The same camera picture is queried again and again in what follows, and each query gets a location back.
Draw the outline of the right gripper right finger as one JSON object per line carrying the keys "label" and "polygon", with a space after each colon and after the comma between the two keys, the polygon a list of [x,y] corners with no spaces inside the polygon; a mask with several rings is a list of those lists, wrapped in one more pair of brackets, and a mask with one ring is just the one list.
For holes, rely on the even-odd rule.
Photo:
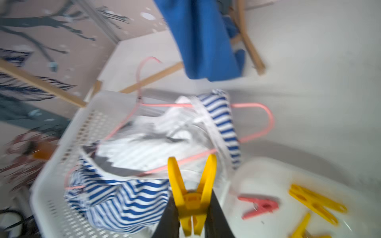
{"label": "right gripper right finger", "polygon": [[212,192],[204,229],[206,238],[235,238],[214,191]]}

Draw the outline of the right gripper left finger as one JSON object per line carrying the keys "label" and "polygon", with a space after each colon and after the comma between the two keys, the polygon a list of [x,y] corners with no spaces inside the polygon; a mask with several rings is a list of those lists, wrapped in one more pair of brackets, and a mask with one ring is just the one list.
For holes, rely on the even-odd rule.
{"label": "right gripper left finger", "polygon": [[171,196],[152,238],[179,238],[180,226],[178,209]]}

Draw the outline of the yellow clothespin striped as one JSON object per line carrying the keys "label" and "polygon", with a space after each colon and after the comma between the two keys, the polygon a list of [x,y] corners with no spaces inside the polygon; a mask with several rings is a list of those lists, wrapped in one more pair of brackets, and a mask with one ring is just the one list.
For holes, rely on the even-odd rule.
{"label": "yellow clothespin striped", "polygon": [[332,238],[331,235],[312,236],[307,231],[307,226],[311,219],[311,213],[308,212],[304,216],[303,220],[298,224],[296,229],[290,235],[290,238]]}
{"label": "yellow clothespin striped", "polygon": [[198,187],[186,190],[176,158],[168,159],[168,174],[184,235],[200,236],[207,218],[217,173],[217,157],[209,155]]}

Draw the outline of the red clothespin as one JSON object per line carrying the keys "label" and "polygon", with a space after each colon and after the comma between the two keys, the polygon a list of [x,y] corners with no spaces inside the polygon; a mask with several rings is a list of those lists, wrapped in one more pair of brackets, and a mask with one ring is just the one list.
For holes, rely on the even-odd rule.
{"label": "red clothespin", "polygon": [[254,205],[254,210],[248,211],[242,215],[243,220],[258,217],[267,213],[273,213],[279,209],[279,204],[277,201],[267,198],[238,196],[238,200],[250,202]]}

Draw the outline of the blue white striped tank top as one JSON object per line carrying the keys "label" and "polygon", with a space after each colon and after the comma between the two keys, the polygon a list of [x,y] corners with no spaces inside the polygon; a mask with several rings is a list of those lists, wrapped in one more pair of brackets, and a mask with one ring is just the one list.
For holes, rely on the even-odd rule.
{"label": "blue white striped tank top", "polygon": [[[198,182],[206,161],[207,159],[200,164],[198,173],[180,168],[183,180]],[[217,155],[215,186],[219,187],[231,175],[224,175],[223,164]],[[88,183],[93,178],[90,168],[85,167],[75,181]],[[108,182],[96,188],[87,185],[84,188],[66,190],[64,199],[70,208],[82,215],[94,228],[115,233],[136,234],[159,222],[171,191],[168,177],[154,181],[139,179],[119,184]]]}

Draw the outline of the pink wire hanger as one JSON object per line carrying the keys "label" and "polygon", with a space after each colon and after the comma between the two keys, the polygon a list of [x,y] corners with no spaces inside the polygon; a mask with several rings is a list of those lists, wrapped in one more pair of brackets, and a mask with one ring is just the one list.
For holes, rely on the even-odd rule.
{"label": "pink wire hanger", "polygon": [[[241,144],[266,135],[274,126],[274,116],[268,111],[267,128],[240,139],[233,124],[233,108],[222,90],[181,96],[168,105],[146,104],[138,96],[132,112],[107,136],[81,147],[65,188],[166,179],[168,157],[176,157],[182,170],[198,173],[200,164],[215,154],[224,175],[231,175],[241,162]],[[94,178],[88,183],[75,181],[85,167]]]}

